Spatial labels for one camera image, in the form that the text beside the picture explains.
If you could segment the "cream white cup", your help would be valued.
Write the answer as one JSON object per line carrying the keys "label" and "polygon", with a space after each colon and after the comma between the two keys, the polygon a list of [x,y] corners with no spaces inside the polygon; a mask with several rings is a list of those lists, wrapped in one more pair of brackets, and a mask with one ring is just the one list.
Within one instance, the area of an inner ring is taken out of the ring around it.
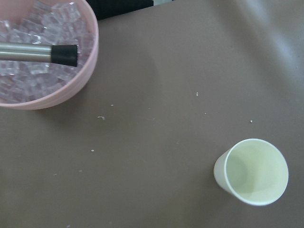
{"label": "cream white cup", "polygon": [[240,201],[265,206],[285,192],[289,170],[283,154],[262,139],[245,139],[223,153],[215,162],[216,183]]}

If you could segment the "metal muddler with black tip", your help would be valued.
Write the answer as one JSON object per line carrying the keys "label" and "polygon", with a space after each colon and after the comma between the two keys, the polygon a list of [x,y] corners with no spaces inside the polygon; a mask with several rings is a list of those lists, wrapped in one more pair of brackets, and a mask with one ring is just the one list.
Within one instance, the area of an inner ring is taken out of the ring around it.
{"label": "metal muddler with black tip", "polygon": [[78,46],[49,46],[1,42],[0,59],[7,61],[45,62],[76,67],[78,65]]}

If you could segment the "pink bowl with ice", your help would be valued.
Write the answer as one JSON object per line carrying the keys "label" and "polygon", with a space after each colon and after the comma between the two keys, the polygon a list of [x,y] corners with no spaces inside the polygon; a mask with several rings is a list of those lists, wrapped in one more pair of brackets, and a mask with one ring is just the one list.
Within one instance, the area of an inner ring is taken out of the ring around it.
{"label": "pink bowl with ice", "polygon": [[[18,21],[19,17],[23,16],[30,9],[30,4],[34,3],[33,0],[17,0],[15,3],[10,0],[4,0],[5,6],[0,9],[0,13],[6,19]],[[80,69],[77,75],[68,82],[67,85],[59,90],[47,95],[43,98],[19,103],[19,104],[3,104],[1,107],[17,109],[17,110],[38,110],[53,107],[61,104],[76,95],[90,79],[98,58],[99,50],[99,30],[97,19],[91,6],[85,0],[76,0],[82,18],[88,23],[87,28],[90,32],[95,34],[95,40],[91,53],[85,62],[84,66]],[[0,44],[0,58],[1,60],[19,60],[19,61],[34,61],[57,63],[73,66],[76,64],[76,47],[72,45],[64,45],[59,48],[58,46],[45,46],[45,45],[30,45],[30,44]]]}

